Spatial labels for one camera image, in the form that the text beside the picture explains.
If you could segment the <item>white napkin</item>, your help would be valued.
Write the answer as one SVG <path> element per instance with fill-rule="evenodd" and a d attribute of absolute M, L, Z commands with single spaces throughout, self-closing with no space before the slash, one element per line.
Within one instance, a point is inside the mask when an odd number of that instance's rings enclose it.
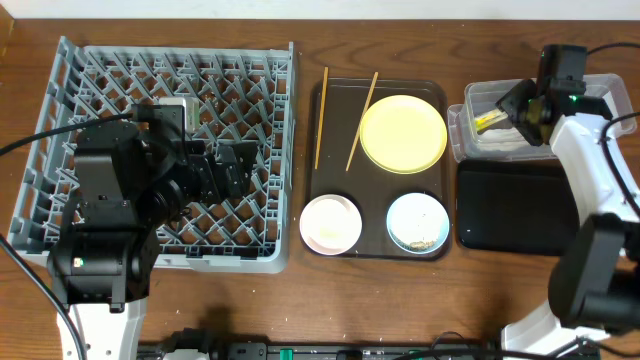
<path fill-rule="evenodd" d="M 489 129 L 478 135 L 478 142 L 487 149 L 501 151 L 526 147 L 529 143 L 516 128 Z"/>

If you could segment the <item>green snack wrapper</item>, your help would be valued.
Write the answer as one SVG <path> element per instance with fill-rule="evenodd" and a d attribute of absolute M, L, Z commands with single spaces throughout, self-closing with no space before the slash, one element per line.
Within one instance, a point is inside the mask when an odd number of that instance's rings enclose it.
<path fill-rule="evenodd" d="M 508 118 L 508 114 L 500 109 L 493 109 L 474 117 L 476 130 L 482 132 L 489 127 Z"/>

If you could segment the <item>light blue bowl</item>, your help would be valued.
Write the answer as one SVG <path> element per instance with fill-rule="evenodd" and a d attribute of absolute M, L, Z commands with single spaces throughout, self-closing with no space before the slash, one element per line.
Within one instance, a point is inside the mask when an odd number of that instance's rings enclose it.
<path fill-rule="evenodd" d="M 386 215 L 387 232 L 402 250 L 427 255 L 440 250 L 449 236 L 446 208 L 426 193 L 407 193 L 392 202 Z"/>

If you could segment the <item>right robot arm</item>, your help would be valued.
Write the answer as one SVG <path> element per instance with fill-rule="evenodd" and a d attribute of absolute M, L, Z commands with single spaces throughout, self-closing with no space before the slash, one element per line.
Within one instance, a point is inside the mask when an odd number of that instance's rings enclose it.
<path fill-rule="evenodd" d="M 532 145 L 547 144 L 567 176 L 579 231 L 554 267 L 546 301 L 501 332 L 505 359 L 554 359 L 639 327 L 639 188 L 616 143 L 606 101 L 582 81 L 522 80 L 496 106 Z"/>

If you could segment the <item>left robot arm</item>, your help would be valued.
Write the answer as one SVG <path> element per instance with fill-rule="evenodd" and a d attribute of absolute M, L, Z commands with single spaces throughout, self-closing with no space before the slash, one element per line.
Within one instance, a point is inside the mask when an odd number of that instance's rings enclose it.
<path fill-rule="evenodd" d="M 249 192 L 256 142 L 211 153 L 171 121 L 147 124 L 108 122 L 76 139 L 79 187 L 64 207 L 47 267 L 79 358 L 135 358 L 160 252 L 157 228 L 192 202 L 220 204 Z"/>

